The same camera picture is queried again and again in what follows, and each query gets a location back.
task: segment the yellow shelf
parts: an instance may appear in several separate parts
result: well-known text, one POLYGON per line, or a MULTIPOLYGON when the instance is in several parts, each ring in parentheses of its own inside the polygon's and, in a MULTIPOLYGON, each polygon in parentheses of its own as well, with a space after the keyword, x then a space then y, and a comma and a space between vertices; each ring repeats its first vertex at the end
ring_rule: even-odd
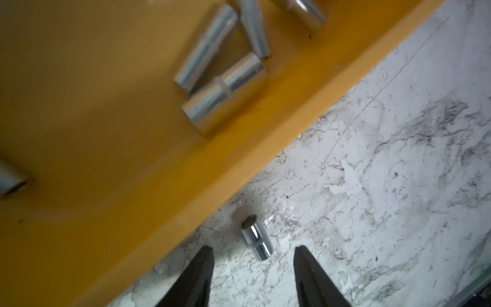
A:
POLYGON ((0 155, 35 178, 0 202, 0 306, 104 306, 442 3, 318 1, 311 36, 261 1, 269 85, 207 139, 171 80, 217 0, 0 4, 0 155))

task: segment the gray marble veining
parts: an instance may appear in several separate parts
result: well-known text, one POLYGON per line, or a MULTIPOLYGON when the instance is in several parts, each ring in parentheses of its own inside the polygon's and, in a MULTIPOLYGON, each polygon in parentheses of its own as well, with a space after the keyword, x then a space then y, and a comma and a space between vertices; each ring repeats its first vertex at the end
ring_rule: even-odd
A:
POLYGON ((449 0, 112 307, 152 307, 204 244, 210 306, 297 306, 306 245, 353 306, 441 306, 491 265, 491 1, 449 0), (254 259, 236 219, 275 246, 254 259))

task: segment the socket wrench socket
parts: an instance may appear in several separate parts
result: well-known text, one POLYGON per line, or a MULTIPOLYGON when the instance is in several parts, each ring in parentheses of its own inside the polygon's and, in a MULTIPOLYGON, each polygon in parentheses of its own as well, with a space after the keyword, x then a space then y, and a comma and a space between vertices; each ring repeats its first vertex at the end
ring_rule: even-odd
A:
POLYGON ((264 261, 273 254, 273 245, 257 215, 249 215, 241 225, 242 234, 257 260, 264 261))
POLYGON ((242 26, 252 51, 260 58, 269 57, 271 52, 258 0, 240 0, 240 8, 242 26))
POLYGON ((326 16, 314 0, 273 0, 273 2, 289 11, 310 32, 319 30, 326 21, 326 16))
POLYGON ((237 26, 239 17, 236 11, 228 4, 222 5, 206 31, 200 36, 178 73, 174 82, 190 93, 199 78, 203 76, 206 68, 220 51, 227 37, 237 26))
POLYGON ((211 133, 262 90, 268 75, 261 59, 252 52, 215 77, 181 108, 203 135, 211 133))

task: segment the cylindrical metal part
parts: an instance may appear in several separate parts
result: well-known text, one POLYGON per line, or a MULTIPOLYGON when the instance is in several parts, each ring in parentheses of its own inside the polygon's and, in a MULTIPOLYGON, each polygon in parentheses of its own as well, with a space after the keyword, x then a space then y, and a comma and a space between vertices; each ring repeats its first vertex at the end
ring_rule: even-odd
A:
POLYGON ((0 194, 9 197, 23 190, 30 178, 10 163, 0 159, 0 194))
POLYGON ((226 38, 237 26, 238 20, 236 11, 230 5, 224 4, 220 7, 174 77, 174 82, 177 85, 188 93, 192 91, 199 78, 220 51, 226 38))
POLYGON ((249 52, 181 108, 197 129, 207 135, 262 90, 267 82, 268 75, 261 59, 249 52))
POLYGON ((273 0, 286 8, 293 16, 302 22, 307 29, 315 32, 324 24, 326 17, 314 0, 273 0))
POLYGON ((260 58, 270 56, 270 48, 263 26, 263 14, 258 0, 240 0, 241 21, 254 53, 260 58))
POLYGON ((257 260, 263 261, 273 254, 273 245, 261 223, 257 220, 257 215, 251 214, 242 222, 242 234, 247 244, 252 248, 257 260))

